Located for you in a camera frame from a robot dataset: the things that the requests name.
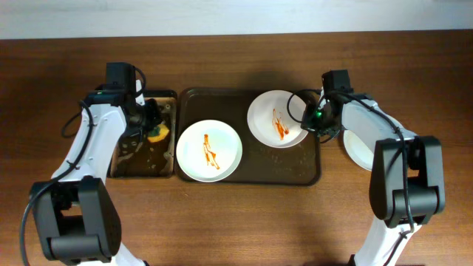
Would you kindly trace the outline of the white plate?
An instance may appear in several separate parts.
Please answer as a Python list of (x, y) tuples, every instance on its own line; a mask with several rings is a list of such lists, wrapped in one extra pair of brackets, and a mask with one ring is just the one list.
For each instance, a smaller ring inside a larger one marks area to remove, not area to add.
[(301, 128), (306, 103), (291, 92), (271, 90), (256, 97), (247, 113), (248, 127), (261, 143), (277, 149), (295, 146), (306, 138)]
[(242, 159), (242, 141), (227, 123), (201, 120), (180, 135), (176, 158), (180, 169), (191, 179), (214, 183), (236, 170)]

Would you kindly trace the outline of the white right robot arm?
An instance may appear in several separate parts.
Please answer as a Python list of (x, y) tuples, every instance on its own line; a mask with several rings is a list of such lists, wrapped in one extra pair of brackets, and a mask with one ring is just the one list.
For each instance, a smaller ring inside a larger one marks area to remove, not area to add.
[(374, 218), (348, 263), (394, 265), (413, 235), (445, 208), (440, 141), (405, 129), (372, 97), (356, 93), (347, 70), (330, 70), (321, 80), (319, 99), (306, 106), (301, 127), (325, 140), (341, 132), (356, 136), (360, 143), (347, 153), (357, 163), (363, 151), (372, 152), (369, 199)]

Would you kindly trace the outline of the grey-white plate with ketchup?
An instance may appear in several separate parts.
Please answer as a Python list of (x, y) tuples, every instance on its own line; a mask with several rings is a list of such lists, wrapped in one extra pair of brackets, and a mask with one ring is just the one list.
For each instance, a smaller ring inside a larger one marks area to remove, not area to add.
[(372, 171), (373, 152), (350, 130), (343, 133), (343, 144), (350, 159), (365, 170)]

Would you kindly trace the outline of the black tray with soapy water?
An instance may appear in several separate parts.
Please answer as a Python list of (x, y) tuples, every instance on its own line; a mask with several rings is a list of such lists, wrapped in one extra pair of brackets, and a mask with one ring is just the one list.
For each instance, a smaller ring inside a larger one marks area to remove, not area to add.
[(160, 124), (165, 124), (170, 132), (157, 143), (150, 143), (147, 134), (119, 139), (109, 167), (111, 178), (168, 178), (173, 174), (177, 93), (172, 90), (154, 90), (145, 92), (144, 98), (157, 101), (162, 118)]

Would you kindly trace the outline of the dark brown serving tray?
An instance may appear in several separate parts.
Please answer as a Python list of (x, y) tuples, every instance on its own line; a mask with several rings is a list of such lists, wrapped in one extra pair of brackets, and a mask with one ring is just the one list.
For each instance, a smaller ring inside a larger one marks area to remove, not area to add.
[(293, 147), (277, 149), (260, 143), (251, 133), (247, 113), (263, 90), (192, 87), (180, 95), (177, 136), (193, 123), (218, 120), (240, 136), (242, 159), (225, 183), (310, 186), (321, 176), (319, 139), (303, 137)]

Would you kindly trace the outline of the yellow green scrub sponge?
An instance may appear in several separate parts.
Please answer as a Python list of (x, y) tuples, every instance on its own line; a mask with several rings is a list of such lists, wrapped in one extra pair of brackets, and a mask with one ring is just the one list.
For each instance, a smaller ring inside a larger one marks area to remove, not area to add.
[(147, 140), (150, 143), (157, 143), (164, 140), (169, 134), (170, 130), (165, 124), (159, 124), (155, 126), (148, 134)]

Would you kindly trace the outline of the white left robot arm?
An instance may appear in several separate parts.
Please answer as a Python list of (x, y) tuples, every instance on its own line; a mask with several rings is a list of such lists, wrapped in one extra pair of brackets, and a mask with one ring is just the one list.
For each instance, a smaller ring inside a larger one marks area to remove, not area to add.
[(142, 137), (161, 119), (144, 100), (146, 77), (132, 64), (106, 65), (106, 81), (80, 101), (80, 127), (47, 182), (36, 182), (24, 217), (32, 215), (46, 259), (65, 265), (146, 265), (122, 242), (120, 217), (106, 190), (119, 141)]

